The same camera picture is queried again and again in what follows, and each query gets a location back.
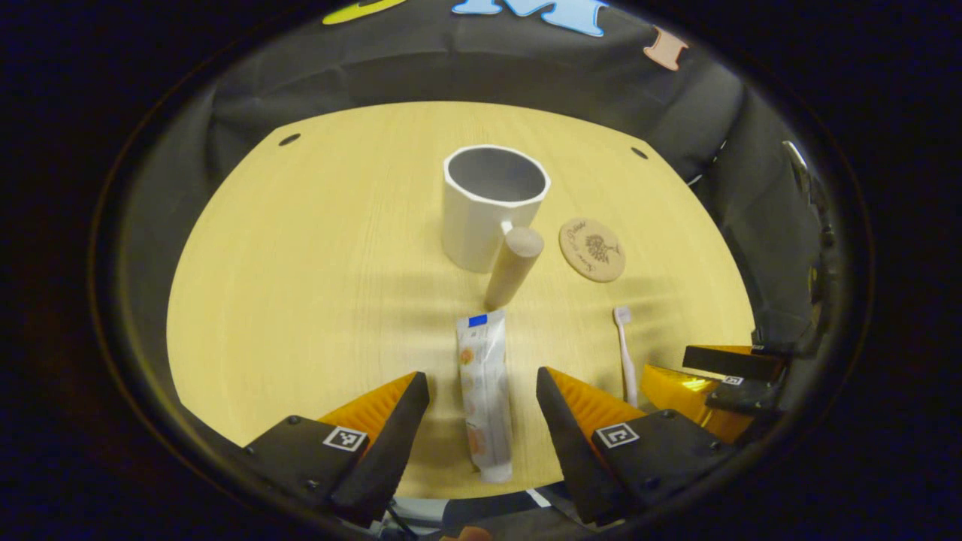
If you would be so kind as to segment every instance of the blue letter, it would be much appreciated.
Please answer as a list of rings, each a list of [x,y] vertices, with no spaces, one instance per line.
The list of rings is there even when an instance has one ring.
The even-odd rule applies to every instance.
[[[598,0],[504,0],[504,3],[517,16],[527,17],[531,13],[553,6],[550,12],[542,15],[544,22],[568,28],[588,36],[601,37],[604,31],[598,28],[598,10],[608,4]],[[493,15],[501,12],[494,0],[467,0],[452,10],[455,13]]]

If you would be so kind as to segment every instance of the white toothbrush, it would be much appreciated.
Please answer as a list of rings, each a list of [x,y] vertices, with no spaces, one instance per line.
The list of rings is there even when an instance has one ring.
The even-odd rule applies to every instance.
[[[631,323],[631,310],[618,306],[614,311],[618,338],[621,341],[621,369],[624,370],[624,399],[632,407],[638,407],[638,379],[635,377],[635,363],[628,355],[628,343],[624,340],[624,324]]]

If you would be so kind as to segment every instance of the cork coaster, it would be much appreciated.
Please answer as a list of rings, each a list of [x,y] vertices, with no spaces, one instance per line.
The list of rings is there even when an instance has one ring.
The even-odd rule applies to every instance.
[[[582,276],[610,282],[624,272],[624,249],[618,237],[593,219],[575,218],[561,227],[561,253]]]

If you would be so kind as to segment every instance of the wooden table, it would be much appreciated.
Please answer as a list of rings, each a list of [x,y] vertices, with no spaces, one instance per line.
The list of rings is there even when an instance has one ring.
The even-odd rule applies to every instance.
[[[454,322],[483,312],[488,275],[456,267],[441,245],[442,160],[479,143],[521,150],[553,182],[532,224],[547,246],[507,306],[507,484],[481,482],[470,463],[455,359]],[[558,233],[574,217],[618,234],[621,278],[594,283],[565,262]],[[472,498],[562,478],[536,370],[620,397],[618,305],[634,317],[638,374],[645,361],[680,367],[688,344],[750,344],[751,309],[722,235],[647,143],[517,107],[391,104],[279,128],[241,161],[184,248],[167,347],[182,403],[239,445],[284,416],[318,418],[424,371],[432,401],[397,495]]]

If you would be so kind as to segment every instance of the wooden dowel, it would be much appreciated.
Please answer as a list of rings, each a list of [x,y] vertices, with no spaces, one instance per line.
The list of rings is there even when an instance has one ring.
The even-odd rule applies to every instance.
[[[488,282],[484,299],[487,309],[495,310],[511,301],[542,251],[544,239],[534,229],[515,227],[508,231]]]

